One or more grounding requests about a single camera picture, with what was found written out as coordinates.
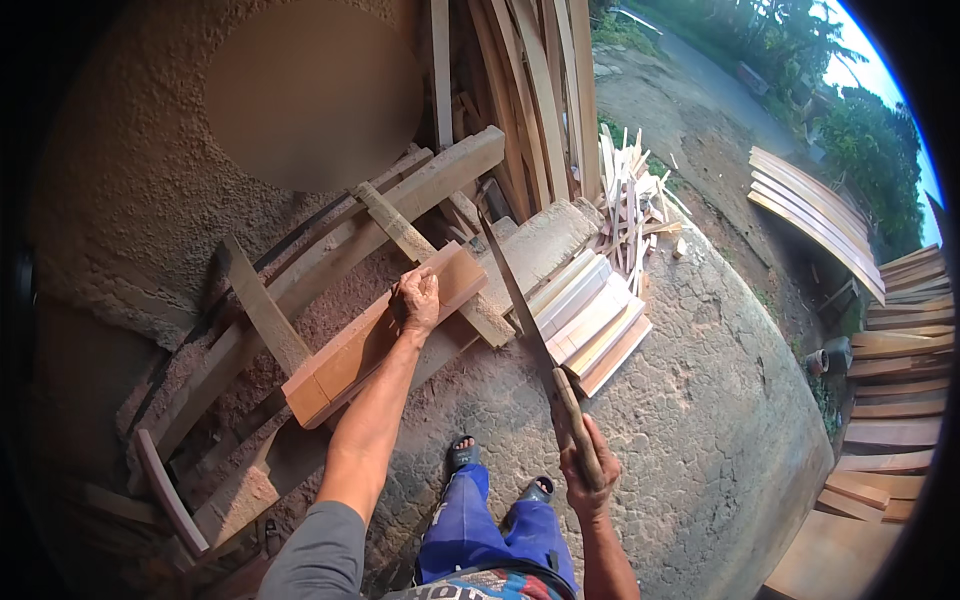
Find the forearm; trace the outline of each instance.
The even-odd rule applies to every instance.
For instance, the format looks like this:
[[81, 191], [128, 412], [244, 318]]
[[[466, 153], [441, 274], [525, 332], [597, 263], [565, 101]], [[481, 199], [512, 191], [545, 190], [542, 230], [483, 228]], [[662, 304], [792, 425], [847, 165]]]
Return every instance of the forearm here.
[[404, 332], [347, 408], [326, 452], [317, 501], [338, 500], [369, 523], [383, 490], [414, 368], [425, 338]]
[[613, 600], [639, 600], [640, 588], [610, 514], [581, 519], [584, 536], [584, 595]]

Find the sandal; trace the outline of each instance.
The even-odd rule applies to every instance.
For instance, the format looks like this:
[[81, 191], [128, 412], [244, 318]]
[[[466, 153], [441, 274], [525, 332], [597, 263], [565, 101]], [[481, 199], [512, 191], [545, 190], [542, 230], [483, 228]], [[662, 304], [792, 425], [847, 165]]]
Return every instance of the sandal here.
[[[457, 444], [467, 440], [474, 440], [474, 444], [457, 449]], [[455, 440], [446, 451], [446, 465], [450, 468], [450, 474], [466, 465], [480, 465], [480, 446], [476, 444], [476, 439], [473, 436], [463, 436]]]
[[[543, 484], [546, 492], [537, 485], [538, 482]], [[555, 490], [553, 480], [546, 475], [541, 475], [540, 477], [534, 477], [534, 479], [527, 484], [527, 489], [523, 491], [523, 495], [521, 495], [518, 500], [539, 500], [545, 504], [550, 504], [550, 500], [553, 500], [553, 492]]]

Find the wooden saw handle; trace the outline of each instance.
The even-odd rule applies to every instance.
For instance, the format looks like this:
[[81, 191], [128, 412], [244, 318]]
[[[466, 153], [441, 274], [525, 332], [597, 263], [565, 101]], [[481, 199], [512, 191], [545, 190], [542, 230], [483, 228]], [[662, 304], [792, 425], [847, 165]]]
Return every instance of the wooden saw handle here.
[[593, 491], [600, 492], [604, 489], [607, 478], [604, 477], [603, 470], [600, 468], [600, 461], [597, 460], [597, 453], [593, 448], [593, 440], [590, 439], [590, 434], [584, 425], [584, 415], [580, 412], [580, 403], [577, 402], [577, 397], [573, 394], [570, 380], [566, 378], [566, 371], [556, 367], [553, 370], [553, 380], [557, 384], [560, 402], [568, 416], [567, 431], [573, 438], [573, 445], [577, 448], [580, 471], [586, 476]]

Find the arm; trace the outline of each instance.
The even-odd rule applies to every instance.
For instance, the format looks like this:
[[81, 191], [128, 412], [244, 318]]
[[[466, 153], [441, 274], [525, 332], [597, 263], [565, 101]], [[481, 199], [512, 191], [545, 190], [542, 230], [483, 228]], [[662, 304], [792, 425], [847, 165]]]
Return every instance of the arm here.
[[620, 476], [620, 463], [610, 452], [607, 440], [587, 413], [584, 426], [607, 480], [600, 492], [593, 492], [577, 468], [573, 442], [560, 452], [560, 468], [566, 479], [566, 501], [577, 514], [584, 536], [584, 595], [586, 598], [639, 600], [640, 588], [634, 570], [620, 545], [610, 520], [609, 501], [613, 484]]
[[395, 292], [403, 299], [407, 318], [379, 370], [337, 424], [317, 493], [317, 502], [342, 502], [355, 510], [365, 525], [370, 525], [387, 480], [420, 350], [440, 314], [439, 283], [429, 269], [404, 274]]

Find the road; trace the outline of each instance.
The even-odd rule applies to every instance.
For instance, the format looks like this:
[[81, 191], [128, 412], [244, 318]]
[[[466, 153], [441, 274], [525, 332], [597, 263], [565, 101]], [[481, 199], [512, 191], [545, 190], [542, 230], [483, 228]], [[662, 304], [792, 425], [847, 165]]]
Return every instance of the road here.
[[623, 10], [642, 18], [662, 31], [661, 50], [686, 71], [692, 80], [703, 87], [730, 117], [752, 130], [757, 142], [764, 150], [778, 156], [787, 156], [799, 150], [790, 131], [770, 116], [766, 109], [754, 99], [746, 85], [694, 50], [661, 24], [626, 8]]

